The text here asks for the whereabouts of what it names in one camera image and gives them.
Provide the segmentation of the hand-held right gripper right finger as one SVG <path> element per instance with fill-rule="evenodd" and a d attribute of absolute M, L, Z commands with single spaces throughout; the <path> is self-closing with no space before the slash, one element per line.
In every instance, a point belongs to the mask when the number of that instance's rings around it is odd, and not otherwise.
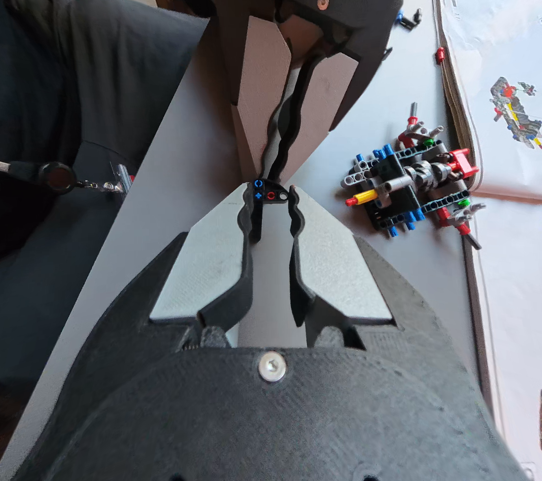
<path fill-rule="evenodd" d="M 289 189 L 290 307 L 298 327 L 388 324 L 392 314 L 353 233 L 301 188 Z"/>

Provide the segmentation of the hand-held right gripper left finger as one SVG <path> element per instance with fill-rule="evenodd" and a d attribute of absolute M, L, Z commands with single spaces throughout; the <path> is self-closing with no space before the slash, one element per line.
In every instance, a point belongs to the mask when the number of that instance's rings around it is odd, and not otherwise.
<path fill-rule="evenodd" d="M 241 184 L 188 232 L 150 313 L 154 323 L 228 332 L 252 306 L 253 188 Z"/>

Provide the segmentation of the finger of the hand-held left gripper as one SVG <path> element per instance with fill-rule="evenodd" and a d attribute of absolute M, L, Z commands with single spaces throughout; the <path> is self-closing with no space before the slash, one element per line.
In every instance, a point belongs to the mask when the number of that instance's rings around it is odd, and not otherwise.
<path fill-rule="evenodd" d="M 274 22 L 248 17 L 239 98 L 231 106 L 243 182 L 251 182 L 263 172 L 269 124 L 281 103 L 291 58 Z"/>
<path fill-rule="evenodd" d="M 290 124 L 270 170 L 270 179 L 285 183 L 327 137 L 358 67 L 340 52 L 307 62 L 290 101 Z"/>

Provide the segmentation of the black triangular lego piece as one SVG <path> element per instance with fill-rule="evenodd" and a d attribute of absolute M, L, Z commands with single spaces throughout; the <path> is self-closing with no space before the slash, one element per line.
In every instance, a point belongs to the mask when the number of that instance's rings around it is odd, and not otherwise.
<path fill-rule="evenodd" d="M 289 191 L 279 183 L 267 178 L 259 178 L 252 182 L 255 205 L 284 204 L 288 201 Z"/>

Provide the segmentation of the lego chassis assembly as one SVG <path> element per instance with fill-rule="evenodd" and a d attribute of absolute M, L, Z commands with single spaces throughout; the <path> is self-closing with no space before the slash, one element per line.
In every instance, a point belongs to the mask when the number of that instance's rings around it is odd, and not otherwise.
<path fill-rule="evenodd" d="M 358 154 L 341 187 L 356 190 L 345 200 L 347 207 L 363 207 L 373 228 L 398 236 L 398 227 L 414 231 L 417 222 L 433 214 L 441 228 L 452 227 L 473 249 L 481 245 L 471 232 L 474 215 L 485 208 L 472 203 L 468 180 L 480 168 L 471 163 L 470 150 L 449 150 L 439 139 L 443 126 L 432 130 L 410 107 L 406 129 L 394 145 L 386 144 L 369 157 Z"/>

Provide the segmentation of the lego instruction booklet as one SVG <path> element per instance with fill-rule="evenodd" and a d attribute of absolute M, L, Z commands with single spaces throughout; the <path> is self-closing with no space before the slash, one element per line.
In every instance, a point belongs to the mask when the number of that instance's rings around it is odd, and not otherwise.
<path fill-rule="evenodd" d="M 495 424 L 541 480 L 541 0 L 433 0 L 442 77 L 487 205 L 471 225 L 480 374 Z"/>

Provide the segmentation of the clear badge holder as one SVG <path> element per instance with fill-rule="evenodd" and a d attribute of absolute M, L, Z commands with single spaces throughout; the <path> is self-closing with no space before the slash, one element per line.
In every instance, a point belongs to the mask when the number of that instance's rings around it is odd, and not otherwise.
<path fill-rule="evenodd" d="M 105 181 L 103 183 L 91 182 L 89 180 L 76 181 L 76 188 L 83 188 L 88 190 L 97 191 L 100 193 L 112 194 L 124 200 L 128 195 L 130 188 L 132 187 L 135 179 L 134 175 L 130 175 L 128 169 L 123 164 L 116 164 L 110 162 L 113 180 Z"/>

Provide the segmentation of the person's grey trousers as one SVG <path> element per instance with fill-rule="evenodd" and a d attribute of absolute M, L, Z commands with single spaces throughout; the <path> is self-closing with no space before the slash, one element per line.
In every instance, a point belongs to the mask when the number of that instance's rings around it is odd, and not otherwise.
<path fill-rule="evenodd" d="M 81 144 L 101 183 L 136 174 L 207 22 L 131 0 L 53 0 L 71 30 Z M 1 173 L 1 394 L 36 385 L 118 212 L 114 196 L 56 195 Z"/>

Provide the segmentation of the black badge reel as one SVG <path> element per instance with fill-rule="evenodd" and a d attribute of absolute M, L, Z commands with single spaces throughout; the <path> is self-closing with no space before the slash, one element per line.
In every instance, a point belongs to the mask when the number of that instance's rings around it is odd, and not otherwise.
<path fill-rule="evenodd" d="M 70 193 L 78 183 L 73 169 L 57 161 L 39 166 L 38 181 L 57 195 Z"/>

